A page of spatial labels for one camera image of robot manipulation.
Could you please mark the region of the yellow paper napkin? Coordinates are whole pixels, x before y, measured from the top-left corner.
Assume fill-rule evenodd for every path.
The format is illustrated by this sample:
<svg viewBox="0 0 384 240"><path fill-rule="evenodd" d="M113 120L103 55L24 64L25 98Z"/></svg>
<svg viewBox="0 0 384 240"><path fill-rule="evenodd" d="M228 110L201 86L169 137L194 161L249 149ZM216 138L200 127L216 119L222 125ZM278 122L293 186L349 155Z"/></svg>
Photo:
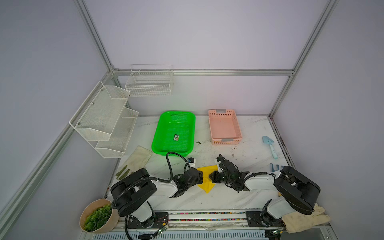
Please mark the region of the yellow paper napkin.
<svg viewBox="0 0 384 240"><path fill-rule="evenodd" d="M209 178L209 175L212 174L214 171L218 170L218 166L207 166L207 167L201 167L197 168L198 171L203 173L203 183L198 184L198 187L202 189L206 194L208 194L216 185L215 183L212 183L212 180Z"/></svg>

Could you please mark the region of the pink plastic basket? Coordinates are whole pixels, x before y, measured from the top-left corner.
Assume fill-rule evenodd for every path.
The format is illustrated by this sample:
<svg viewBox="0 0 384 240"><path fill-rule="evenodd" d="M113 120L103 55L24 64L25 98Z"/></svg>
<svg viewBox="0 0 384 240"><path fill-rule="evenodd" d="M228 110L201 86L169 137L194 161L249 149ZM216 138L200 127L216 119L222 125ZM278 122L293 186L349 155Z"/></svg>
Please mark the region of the pink plastic basket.
<svg viewBox="0 0 384 240"><path fill-rule="evenodd" d="M242 133L236 113L232 109L208 111L212 145L238 145Z"/></svg>

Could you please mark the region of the green plastic basket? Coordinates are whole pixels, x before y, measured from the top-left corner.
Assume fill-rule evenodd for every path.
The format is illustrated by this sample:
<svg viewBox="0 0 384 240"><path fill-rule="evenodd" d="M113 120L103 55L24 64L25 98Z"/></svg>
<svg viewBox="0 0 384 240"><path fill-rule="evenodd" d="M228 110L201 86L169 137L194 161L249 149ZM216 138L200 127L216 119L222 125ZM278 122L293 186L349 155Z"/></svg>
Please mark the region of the green plastic basket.
<svg viewBox="0 0 384 240"><path fill-rule="evenodd" d="M152 151L165 156L176 152L189 155L195 142L196 116L191 112L168 111L161 114L152 142Z"/></svg>

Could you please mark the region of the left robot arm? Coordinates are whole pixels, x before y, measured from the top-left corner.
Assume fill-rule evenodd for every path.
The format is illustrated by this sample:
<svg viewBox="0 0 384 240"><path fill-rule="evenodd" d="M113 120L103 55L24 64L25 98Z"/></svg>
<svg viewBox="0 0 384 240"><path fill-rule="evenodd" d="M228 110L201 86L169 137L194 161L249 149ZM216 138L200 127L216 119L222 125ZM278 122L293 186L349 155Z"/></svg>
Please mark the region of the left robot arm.
<svg viewBox="0 0 384 240"><path fill-rule="evenodd" d="M185 162L182 174L173 175L169 155L176 155ZM131 176L120 180L111 188L113 201L111 207L118 210L120 217L125 217L124 229L129 240L132 237L128 231L129 217L136 219L143 228L149 228L156 219L156 214L148 199L159 195L169 198L178 198L195 185L203 183L203 172L194 167L194 159L186 159L175 152L168 152L166 160L170 171L169 179L150 176L144 168L134 172Z"/></svg>

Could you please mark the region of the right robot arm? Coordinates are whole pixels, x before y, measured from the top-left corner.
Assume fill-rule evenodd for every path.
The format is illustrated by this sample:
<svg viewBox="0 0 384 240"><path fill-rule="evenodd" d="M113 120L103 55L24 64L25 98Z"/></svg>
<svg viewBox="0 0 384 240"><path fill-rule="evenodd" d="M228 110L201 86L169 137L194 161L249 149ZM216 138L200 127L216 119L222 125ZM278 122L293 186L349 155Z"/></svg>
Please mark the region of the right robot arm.
<svg viewBox="0 0 384 240"><path fill-rule="evenodd" d="M279 171L241 172L231 161L219 156L218 170L209 174L214 184L224 184L236 192L255 190L276 191L280 194L268 200L262 210L257 211L256 222L263 227L279 224L282 217L294 212L311 215L321 192L320 187L296 169L285 166Z"/></svg>

